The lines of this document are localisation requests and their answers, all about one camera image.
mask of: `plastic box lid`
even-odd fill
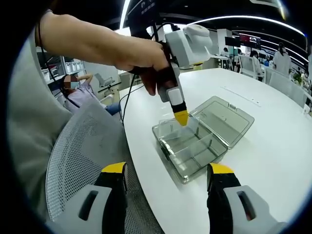
[[[254,118],[227,101],[213,96],[190,112],[231,149],[245,135]]]

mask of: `hand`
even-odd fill
[[[120,70],[131,71],[137,67],[152,67],[156,71],[169,66],[162,45],[147,39],[121,36],[122,43],[118,49],[115,67]],[[155,95],[156,74],[149,70],[141,74],[141,78],[146,90],[150,95]]]

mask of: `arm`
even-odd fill
[[[81,81],[81,80],[85,79],[86,80],[85,82],[90,84],[90,82],[92,81],[92,78],[93,78],[93,74],[85,74],[85,75],[83,75],[81,77],[78,77],[77,81]]]
[[[40,21],[40,35],[43,47],[55,55],[113,65],[126,71],[132,70],[134,66],[153,67],[156,71],[169,66],[161,44],[122,36],[70,15],[46,13]],[[36,44],[39,45],[38,26]],[[148,92],[154,95],[156,81],[146,77],[142,79]]]
[[[292,60],[291,57],[289,57],[289,69],[288,69],[288,73],[290,74],[292,72]]]
[[[256,58],[257,60],[257,72],[258,72],[258,75],[262,74],[262,70],[261,70],[261,65],[260,65],[260,61]]]
[[[276,53],[274,54],[274,58],[273,58],[273,68],[276,69]]]

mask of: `monitor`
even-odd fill
[[[249,42],[249,41],[250,41],[250,37],[249,37],[249,36],[247,36],[247,35],[242,35],[242,34],[239,35],[239,39],[240,39],[241,41],[246,41],[246,42]]]
[[[240,47],[240,40],[236,38],[225,37],[225,45]]]
[[[259,57],[260,57],[261,59],[266,59],[266,58],[267,58],[267,56],[266,56],[265,54],[262,54],[262,53],[259,53]]]
[[[246,46],[246,47],[250,47],[250,48],[261,50],[260,41],[257,41],[257,42],[241,41],[241,44]]]

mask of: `ceiling light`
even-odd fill
[[[278,45],[278,44],[276,44],[276,43],[274,43],[274,42],[271,42],[271,41],[268,41],[268,40],[262,40],[262,39],[260,39],[261,41],[265,41],[265,42],[268,42],[268,43],[271,43],[271,44],[273,44],[273,45]]]
[[[128,11],[129,4],[130,4],[130,0],[125,0],[125,3],[123,5],[123,9],[122,9],[122,13],[121,13],[121,20],[120,20],[119,29],[122,29],[123,28],[123,24],[125,23],[126,14],[127,14],[127,11]]]
[[[277,45],[277,46],[278,46],[278,44],[276,44],[276,43],[274,43],[274,42],[271,42],[271,41],[268,41],[268,40],[262,40],[262,39],[261,39],[261,41],[265,41],[265,42],[268,42],[268,43],[271,43],[271,44],[273,44],[273,45]],[[286,50],[289,50],[289,51],[293,52],[294,54],[296,54],[296,55],[298,55],[299,57],[301,57],[302,59],[304,59],[304,61],[309,62],[309,60],[307,60],[305,57],[303,57],[302,55],[298,54],[297,52],[295,52],[295,51],[293,51],[293,50],[291,50],[291,49],[289,49],[289,48],[286,48]]]
[[[277,50],[275,50],[275,49],[273,49],[273,48],[271,48],[271,47],[268,47],[268,46],[261,45],[261,47],[265,47],[265,48],[268,48],[268,49],[270,49],[270,50],[277,51]]]
[[[240,33],[240,35],[245,35],[245,36],[249,36],[249,37],[253,37],[253,38],[258,38],[258,39],[260,39],[260,37],[256,37],[256,36],[249,35],[249,34]]]
[[[299,60],[297,60],[296,58],[290,56],[293,60],[296,60],[297,62],[300,62]]]
[[[287,27],[289,29],[292,29],[292,30],[296,31],[297,33],[300,33],[303,36],[306,36],[303,32],[301,32],[300,30],[298,30],[298,29],[296,29],[296,28],[294,28],[294,27],[292,27],[292,26],[290,26],[288,24],[279,22],[277,20],[268,19],[268,18],[264,18],[264,17],[258,17],[258,16],[220,16],[220,17],[213,17],[213,18],[209,18],[209,19],[199,20],[199,21],[196,21],[196,22],[193,22],[193,23],[189,23],[188,25],[195,24],[195,23],[202,23],[202,22],[212,21],[212,20],[231,19],[231,18],[244,18],[244,19],[254,19],[254,20],[268,21],[268,22],[272,22],[272,23],[276,23],[276,24],[282,25],[284,27]]]
[[[277,51],[277,50],[275,50],[275,49],[273,49],[273,48],[270,48],[270,47],[268,47],[268,46],[264,46],[264,45],[262,45],[261,47],[265,47],[265,48],[268,48],[268,49],[270,49],[270,50],[274,50],[274,51]],[[301,63],[302,65],[304,65],[302,62],[300,62],[299,60],[297,60],[296,58],[294,58],[294,57],[292,57],[292,56],[290,56],[293,60],[296,60],[297,62],[299,62],[299,63]]]

